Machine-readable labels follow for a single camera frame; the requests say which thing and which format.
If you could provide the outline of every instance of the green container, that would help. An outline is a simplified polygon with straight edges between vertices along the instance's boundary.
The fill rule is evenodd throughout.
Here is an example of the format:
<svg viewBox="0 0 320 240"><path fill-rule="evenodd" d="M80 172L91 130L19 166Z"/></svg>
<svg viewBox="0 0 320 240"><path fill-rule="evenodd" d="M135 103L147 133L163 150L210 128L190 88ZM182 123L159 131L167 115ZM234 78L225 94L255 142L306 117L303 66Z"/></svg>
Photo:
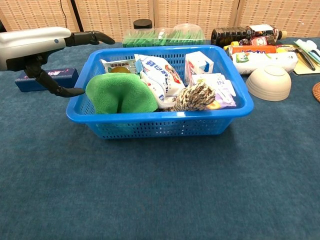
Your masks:
<svg viewBox="0 0 320 240"><path fill-rule="evenodd" d="M129 29L125 32L124 48L157 47L179 45L204 45L206 42L201 28L152 28Z"/></svg>

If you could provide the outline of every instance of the plastic container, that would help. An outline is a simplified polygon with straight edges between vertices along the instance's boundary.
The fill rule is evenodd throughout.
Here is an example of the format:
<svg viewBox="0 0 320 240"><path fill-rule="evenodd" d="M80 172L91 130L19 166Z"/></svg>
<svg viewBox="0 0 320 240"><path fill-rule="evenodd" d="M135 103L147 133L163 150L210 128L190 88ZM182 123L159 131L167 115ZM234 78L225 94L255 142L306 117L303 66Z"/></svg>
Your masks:
<svg viewBox="0 0 320 240"><path fill-rule="evenodd" d="M298 63L297 54L292 51L282 53L236 52L232 54L231 58L241 75L250 74L254 70L266 66L278 66L290 73Z"/></svg>
<svg viewBox="0 0 320 240"><path fill-rule="evenodd" d="M206 39L197 27L129 29L125 32L122 45L132 47L156 47L176 45L202 45Z"/></svg>
<svg viewBox="0 0 320 240"><path fill-rule="evenodd" d="M146 138L166 136L218 135L239 117L250 114L254 104L247 86L230 58L217 46L164 46L138 48L110 48L93 52L85 63L75 87L85 88L89 80L105 72L100 59L116 61L133 59L134 54L165 58L185 79L185 55L201 51L214 61L213 71L222 73L232 82L237 107L233 109L95 114L95 108L86 94L72 97L66 109L69 119L78 124L87 124L100 138Z"/></svg>

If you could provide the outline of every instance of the wicker panel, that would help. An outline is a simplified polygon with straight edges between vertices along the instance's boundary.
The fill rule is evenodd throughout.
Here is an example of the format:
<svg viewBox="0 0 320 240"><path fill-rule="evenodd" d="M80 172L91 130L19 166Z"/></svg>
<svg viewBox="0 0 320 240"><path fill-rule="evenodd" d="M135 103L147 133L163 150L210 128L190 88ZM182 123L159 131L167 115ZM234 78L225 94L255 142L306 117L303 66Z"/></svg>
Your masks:
<svg viewBox="0 0 320 240"><path fill-rule="evenodd" d="M239 0L156 0L155 27L199 25L207 39L217 27L234 25Z"/></svg>
<svg viewBox="0 0 320 240"><path fill-rule="evenodd" d="M153 20L153 0L76 0L84 31L98 30L122 42L137 19Z"/></svg>
<svg viewBox="0 0 320 240"><path fill-rule="evenodd" d="M289 37L320 37L319 0L240 0L236 25L271 24Z"/></svg>
<svg viewBox="0 0 320 240"><path fill-rule="evenodd" d="M60 0L0 0L0 6L0 20L7 31L66 26ZM67 28L78 32L70 0L62 0L62 7Z"/></svg>

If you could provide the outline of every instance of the woven coaster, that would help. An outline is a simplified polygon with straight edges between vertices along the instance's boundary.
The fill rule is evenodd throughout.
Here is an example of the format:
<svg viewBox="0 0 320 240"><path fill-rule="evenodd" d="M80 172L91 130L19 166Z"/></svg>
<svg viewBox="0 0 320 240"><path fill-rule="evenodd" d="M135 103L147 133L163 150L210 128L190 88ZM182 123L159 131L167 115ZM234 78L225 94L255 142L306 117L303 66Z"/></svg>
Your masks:
<svg viewBox="0 0 320 240"><path fill-rule="evenodd" d="M320 102L320 82L316 83L312 88L312 93L315 99Z"/></svg>

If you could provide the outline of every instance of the black lid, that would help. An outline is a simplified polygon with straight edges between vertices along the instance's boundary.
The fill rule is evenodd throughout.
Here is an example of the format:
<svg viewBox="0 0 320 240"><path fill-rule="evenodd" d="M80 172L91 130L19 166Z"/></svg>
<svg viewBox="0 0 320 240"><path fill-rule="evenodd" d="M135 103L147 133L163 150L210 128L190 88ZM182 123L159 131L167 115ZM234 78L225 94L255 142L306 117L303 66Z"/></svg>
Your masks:
<svg viewBox="0 0 320 240"><path fill-rule="evenodd" d="M152 29L152 21L150 19L138 19L133 22L134 29Z"/></svg>

